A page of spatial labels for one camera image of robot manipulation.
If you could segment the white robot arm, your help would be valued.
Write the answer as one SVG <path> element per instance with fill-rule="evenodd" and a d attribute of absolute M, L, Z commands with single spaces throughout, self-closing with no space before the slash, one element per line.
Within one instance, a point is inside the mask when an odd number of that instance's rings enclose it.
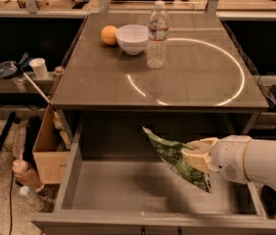
<path fill-rule="evenodd" d="M 226 181 L 256 182 L 276 191 L 276 141 L 229 135 L 187 143 L 181 149 L 185 161 L 201 172 L 217 172 Z"/>

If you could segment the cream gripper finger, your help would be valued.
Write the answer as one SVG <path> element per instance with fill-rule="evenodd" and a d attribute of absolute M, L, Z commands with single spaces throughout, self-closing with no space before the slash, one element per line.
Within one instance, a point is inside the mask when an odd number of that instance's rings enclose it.
<path fill-rule="evenodd" d="M 209 138 L 188 142 L 187 145 L 189 147 L 192 147 L 194 150 L 209 151 L 218 143 L 218 141 L 219 139 L 216 137 L 209 137 Z"/>
<path fill-rule="evenodd" d="M 218 171 L 218 167 L 213 163 L 209 153 L 194 154 L 189 150 L 182 149 L 181 154 L 191 167 L 201 172 L 210 173 L 211 171 Z"/>

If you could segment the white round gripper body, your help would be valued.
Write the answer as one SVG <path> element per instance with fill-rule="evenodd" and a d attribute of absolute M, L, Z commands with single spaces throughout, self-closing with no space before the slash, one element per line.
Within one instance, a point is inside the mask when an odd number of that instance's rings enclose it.
<path fill-rule="evenodd" d="M 212 161 L 226 181 L 249 182 L 244 169 L 244 154 L 251 140 L 250 136 L 230 135 L 220 139 L 211 149 Z"/>

